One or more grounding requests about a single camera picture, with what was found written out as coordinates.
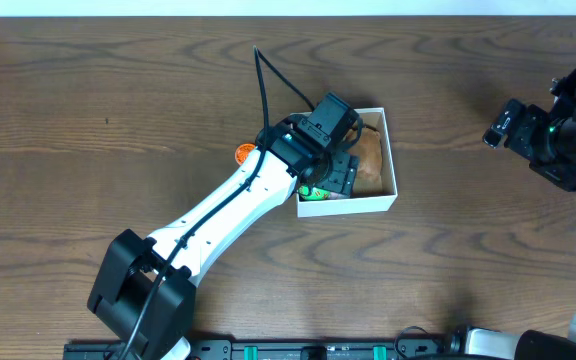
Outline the brown plush teddy bear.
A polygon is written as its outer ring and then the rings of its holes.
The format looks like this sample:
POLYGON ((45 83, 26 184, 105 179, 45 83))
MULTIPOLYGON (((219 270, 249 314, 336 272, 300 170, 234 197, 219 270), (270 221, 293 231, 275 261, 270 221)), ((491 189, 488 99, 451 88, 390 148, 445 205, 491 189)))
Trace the brown plush teddy bear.
POLYGON ((382 192, 382 149, 380 133, 363 127, 361 136, 348 153, 359 158, 353 195, 368 196, 382 192))

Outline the green ball with orange marks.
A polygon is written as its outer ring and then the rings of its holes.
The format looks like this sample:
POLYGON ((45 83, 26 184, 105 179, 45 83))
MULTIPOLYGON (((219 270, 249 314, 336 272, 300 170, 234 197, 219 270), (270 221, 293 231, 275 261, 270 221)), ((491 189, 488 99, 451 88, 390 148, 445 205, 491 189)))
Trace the green ball with orange marks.
POLYGON ((320 189, 317 187, 309 187, 302 185, 298 189, 300 199, 303 201, 323 201, 328 200, 331 193, 328 190, 320 189))

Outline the pink and white duck toy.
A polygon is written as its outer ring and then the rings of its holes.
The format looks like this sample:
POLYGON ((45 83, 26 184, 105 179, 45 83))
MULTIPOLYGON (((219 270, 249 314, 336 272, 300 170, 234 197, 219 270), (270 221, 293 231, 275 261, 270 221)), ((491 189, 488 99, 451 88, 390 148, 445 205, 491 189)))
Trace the pink and white duck toy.
POLYGON ((351 198, 351 195, 331 192, 328 199, 329 200, 342 200, 342 199, 349 199, 349 198, 351 198))

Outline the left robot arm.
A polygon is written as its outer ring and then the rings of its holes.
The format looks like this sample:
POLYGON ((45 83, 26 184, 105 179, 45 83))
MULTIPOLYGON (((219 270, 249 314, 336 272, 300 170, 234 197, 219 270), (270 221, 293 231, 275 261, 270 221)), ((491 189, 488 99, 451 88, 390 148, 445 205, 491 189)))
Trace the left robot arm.
POLYGON ((254 222, 301 186, 343 193, 359 160, 352 128, 330 134, 306 122, 263 129, 237 171, 189 212, 142 238, 127 229, 109 245, 88 308, 121 340, 113 359, 184 359, 197 288, 254 222))

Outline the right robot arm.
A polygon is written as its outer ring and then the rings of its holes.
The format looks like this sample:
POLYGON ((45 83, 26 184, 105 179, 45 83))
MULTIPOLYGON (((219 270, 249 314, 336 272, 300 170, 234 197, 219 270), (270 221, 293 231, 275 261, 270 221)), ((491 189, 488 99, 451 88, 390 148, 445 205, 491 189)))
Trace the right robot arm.
MULTIPOLYGON (((553 79, 550 108, 509 99, 482 136, 527 161, 534 173, 557 188, 576 192, 576 67, 553 79)), ((526 330, 519 335, 462 326, 434 353, 436 359, 574 359, 576 307, 565 335, 526 330)))

